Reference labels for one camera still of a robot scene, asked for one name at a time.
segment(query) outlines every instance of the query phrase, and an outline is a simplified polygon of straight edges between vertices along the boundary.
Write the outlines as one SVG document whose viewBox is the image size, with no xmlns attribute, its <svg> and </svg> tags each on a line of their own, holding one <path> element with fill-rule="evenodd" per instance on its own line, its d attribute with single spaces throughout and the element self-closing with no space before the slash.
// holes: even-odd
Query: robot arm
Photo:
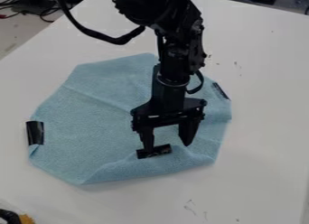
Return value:
<svg viewBox="0 0 309 224">
<path fill-rule="evenodd" d="M 119 12 L 140 25 L 119 38 L 91 31 L 79 24 L 70 14 L 65 0 L 60 0 L 63 12 L 83 33 L 114 44 L 127 43 L 145 27 L 154 30 L 158 41 L 160 63 L 154 66 L 152 97 L 131 111 L 132 128 L 143 142 L 137 150 L 139 159 L 172 152 L 170 145 L 154 147 L 154 129 L 160 126 L 179 126 L 179 137 L 188 146 L 204 119 L 203 99 L 186 98 L 202 88 L 203 76 L 199 69 L 207 57 L 202 48 L 201 12 L 191 0 L 113 0 Z M 188 90 L 191 75 L 196 74 L 201 85 Z"/>
</svg>

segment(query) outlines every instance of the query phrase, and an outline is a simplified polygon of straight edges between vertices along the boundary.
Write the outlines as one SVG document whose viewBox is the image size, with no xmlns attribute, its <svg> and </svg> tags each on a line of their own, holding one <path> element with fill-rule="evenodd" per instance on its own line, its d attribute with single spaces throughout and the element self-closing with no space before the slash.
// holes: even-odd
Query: black cable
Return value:
<svg viewBox="0 0 309 224">
<path fill-rule="evenodd" d="M 40 14 L 40 18 L 45 21 L 46 23 L 53 23 L 54 21 L 53 20 L 48 20 L 48 19 L 45 19 L 44 17 L 45 16 L 48 16 L 50 14 L 54 14 L 56 13 L 57 11 L 61 10 L 60 7 L 51 7 L 51 8 L 48 8 L 44 11 L 41 12 Z"/>
<path fill-rule="evenodd" d="M 93 30 L 90 30 L 90 29 L 84 27 L 79 22 L 77 22 L 76 19 L 72 16 L 72 14 L 70 13 L 70 10 L 69 10 L 69 8 L 66 4 L 66 0 L 58 0 L 58 2 L 59 2 L 59 5 L 61 6 L 62 11 L 68 17 L 70 22 L 73 23 L 75 25 L 75 27 L 77 29 L 79 29 L 82 33 L 84 33 L 87 36 L 90 36 L 92 38 L 95 38 L 95 39 L 99 39 L 99 40 L 109 42 L 109 43 L 113 43 L 113 44 L 116 44 L 116 45 L 124 45 L 124 44 L 128 43 L 131 39 L 137 37 L 137 35 L 141 34 L 145 30 L 144 26 L 139 26 L 130 33 L 127 33 L 127 34 L 120 36 L 120 37 L 117 37 L 117 38 L 113 38 L 113 37 L 110 37 L 108 35 L 105 35 L 104 33 L 99 33 L 99 32 L 96 32 L 96 31 L 93 31 Z"/>
<path fill-rule="evenodd" d="M 5 6 L 5 5 L 14 5 L 17 2 L 19 2 L 19 0 L 5 0 L 3 2 L 0 3 L 0 6 Z"/>
<path fill-rule="evenodd" d="M 9 6 L 2 7 L 2 8 L 0 8 L 0 11 L 1 11 L 1 10 L 4 10 L 4 9 L 8 9 L 8 8 L 12 8 L 12 6 L 9 5 Z M 17 13 L 15 13 L 15 14 L 1 16 L 0 19 L 12 18 L 12 17 L 14 17 L 14 16 L 17 16 L 17 15 L 20 14 L 20 13 L 21 13 L 21 12 L 17 12 Z"/>
</svg>

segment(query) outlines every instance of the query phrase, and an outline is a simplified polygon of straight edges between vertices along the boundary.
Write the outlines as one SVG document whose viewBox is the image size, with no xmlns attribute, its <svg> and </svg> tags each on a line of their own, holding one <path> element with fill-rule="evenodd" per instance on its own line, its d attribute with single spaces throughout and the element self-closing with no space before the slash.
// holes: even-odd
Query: light blue towel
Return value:
<svg viewBox="0 0 309 224">
<path fill-rule="evenodd" d="M 195 98 L 208 101 L 206 117 L 193 143 L 185 147 L 178 126 L 156 128 L 155 145 L 173 153 L 137 160 L 143 148 L 131 129 L 130 110 L 151 97 L 157 58 L 141 54 L 79 65 L 32 116 L 44 123 L 44 144 L 31 145 L 31 162 L 73 184 L 125 180 L 176 173 L 214 163 L 231 119 L 230 101 L 205 78 Z M 192 78 L 190 88 L 198 84 Z"/>
</svg>

